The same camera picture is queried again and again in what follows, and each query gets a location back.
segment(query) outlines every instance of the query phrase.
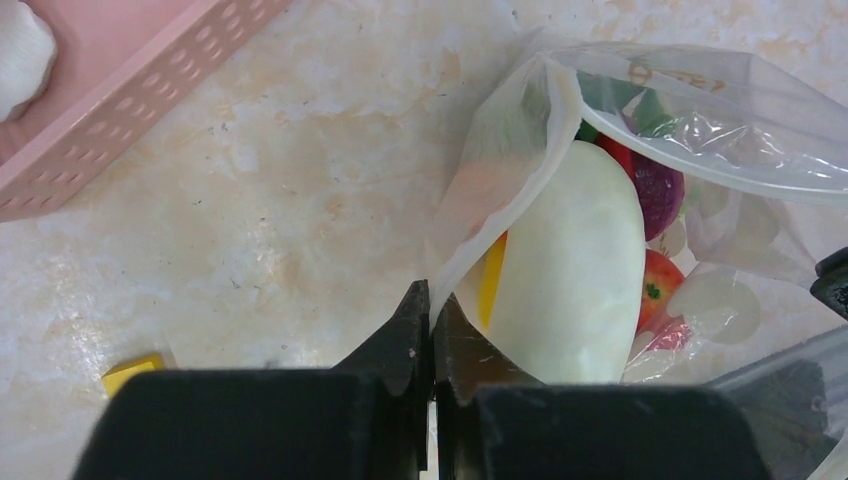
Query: apple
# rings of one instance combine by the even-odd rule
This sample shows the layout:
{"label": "apple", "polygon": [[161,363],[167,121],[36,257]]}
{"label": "apple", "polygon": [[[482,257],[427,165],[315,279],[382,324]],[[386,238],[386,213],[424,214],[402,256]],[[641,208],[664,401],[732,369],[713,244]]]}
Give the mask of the apple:
{"label": "apple", "polygon": [[[658,312],[664,314],[666,303],[680,288],[683,278],[683,272],[670,258],[651,249],[645,252],[645,277],[642,286],[642,307],[639,310],[639,323],[636,325],[637,335],[645,331],[648,322],[657,316]],[[655,326],[651,330],[657,334],[665,327],[658,323],[669,322],[651,323]]]}

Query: countertop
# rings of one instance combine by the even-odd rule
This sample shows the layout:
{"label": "countertop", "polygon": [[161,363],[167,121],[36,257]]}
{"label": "countertop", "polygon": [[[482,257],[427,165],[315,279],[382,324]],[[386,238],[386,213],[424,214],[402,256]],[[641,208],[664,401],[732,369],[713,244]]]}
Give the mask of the countertop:
{"label": "countertop", "polygon": [[848,104],[845,0],[295,0],[61,211],[0,225],[0,477],[67,477],[133,356],[350,352],[423,275],[471,115],[541,25],[756,52]]}

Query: pink basket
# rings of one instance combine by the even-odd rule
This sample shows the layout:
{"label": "pink basket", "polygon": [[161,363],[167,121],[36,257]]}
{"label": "pink basket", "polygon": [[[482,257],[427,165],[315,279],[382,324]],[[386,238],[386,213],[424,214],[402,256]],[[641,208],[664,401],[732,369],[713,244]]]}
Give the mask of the pink basket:
{"label": "pink basket", "polygon": [[26,0],[59,54],[0,123],[0,222],[55,211],[291,0]]}

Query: green vegetable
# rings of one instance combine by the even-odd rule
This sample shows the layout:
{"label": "green vegetable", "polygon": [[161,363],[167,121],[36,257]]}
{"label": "green vegetable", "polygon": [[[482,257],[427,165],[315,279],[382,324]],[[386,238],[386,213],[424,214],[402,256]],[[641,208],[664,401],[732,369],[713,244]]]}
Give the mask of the green vegetable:
{"label": "green vegetable", "polygon": [[609,77],[578,72],[577,81],[583,101],[593,110],[618,113],[627,106],[645,87]]}
{"label": "green vegetable", "polygon": [[586,123],[586,121],[580,122],[580,129],[577,130],[577,136],[575,140],[582,140],[584,142],[595,143],[595,139],[598,138],[598,130]]}
{"label": "green vegetable", "polygon": [[633,109],[630,116],[636,125],[637,135],[647,138],[660,138],[674,134],[677,125],[674,118],[665,112],[657,91],[648,89]]}

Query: white radish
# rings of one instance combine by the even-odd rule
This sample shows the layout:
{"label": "white radish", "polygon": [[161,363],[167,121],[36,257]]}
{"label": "white radish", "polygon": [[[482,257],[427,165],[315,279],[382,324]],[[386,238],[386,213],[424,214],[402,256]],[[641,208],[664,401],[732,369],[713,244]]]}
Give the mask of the white radish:
{"label": "white radish", "polygon": [[618,383],[644,273],[633,183],[602,149],[576,141],[509,227],[486,337],[545,383]]}
{"label": "white radish", "polygon": [[50,27],[18,0],[0,0],[0,122],[23,114],[47,86],[56,58]]}

